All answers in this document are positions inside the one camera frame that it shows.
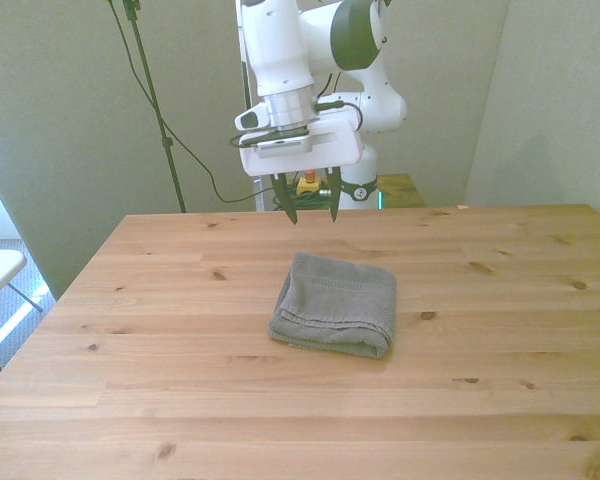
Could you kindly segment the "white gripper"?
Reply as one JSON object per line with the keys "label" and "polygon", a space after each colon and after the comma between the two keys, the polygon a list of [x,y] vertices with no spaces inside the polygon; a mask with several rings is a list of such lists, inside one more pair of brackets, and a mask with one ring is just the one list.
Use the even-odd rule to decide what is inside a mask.
{"label": "white gripper", "polygon": [[249,176],[271,175],[280,208],[293,224],[298,221],[295,204],[287,187],[287,172],[327,169],[330,189],[329,212],[335,222],[341,195],[341,169],[357,163],[363,147],[356,126],[345,115],[331,115],[309,123],[307,135],[258,141],[240,150],[244,171]]}

